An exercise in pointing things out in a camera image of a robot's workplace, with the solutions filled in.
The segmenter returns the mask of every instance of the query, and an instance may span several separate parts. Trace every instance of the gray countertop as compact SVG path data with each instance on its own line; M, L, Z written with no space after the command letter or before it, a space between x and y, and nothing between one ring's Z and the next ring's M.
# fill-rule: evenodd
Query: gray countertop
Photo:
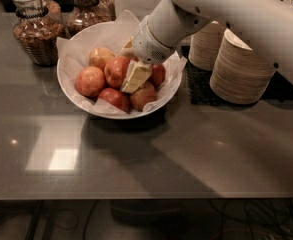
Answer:
M75 107L0 14L0 199L293 197L293 101L114 121Z

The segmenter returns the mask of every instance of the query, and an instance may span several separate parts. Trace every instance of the apple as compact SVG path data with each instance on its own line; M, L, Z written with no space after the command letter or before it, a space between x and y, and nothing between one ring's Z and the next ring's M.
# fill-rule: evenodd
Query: apple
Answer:
M105 88L106 80L103 70L94 66L84 67L79 71L75 81L76 90L83 96L95 98Z
M104 74L110 87L119 89L122 86L129 63L130 58L125 56L118 56L107 62Z
M157 91L150 81L146 81L137 91L129 96L131 106L143 111L144 106L157 100Z
M148 80L154 85L155 88L160 86L166 77L166 68L163 64L153 64L152 74Z
M128 96L117 89L105 88L99 93L98 99L103 99L126 113L129 111L130 102Z
M89 53L89 66L95 66L104 70L107 62L115 58L115 54L108 48L97 47Z

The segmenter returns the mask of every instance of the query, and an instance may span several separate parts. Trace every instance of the bowl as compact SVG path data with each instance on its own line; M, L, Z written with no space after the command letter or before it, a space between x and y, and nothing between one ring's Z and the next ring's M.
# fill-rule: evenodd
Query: bowl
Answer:
M96 106L94 100L82 96L75 88L77 74L84 66L88 65L91 49L105 47L119 55L125 43L129 38L135 36L138 30L139 20L132 12L123 11L115 21L88 27L70 40L58 38L57 77L61 89L68 99L89 114L118 120L149 115L165 106L178 90L182 80L182 71L187 62L186 58L180 57L177 52L164 62L166 79L157 89L158 100L148 103L143 111L131 109L129 113L124 113L107 102L104 102L104 107Z

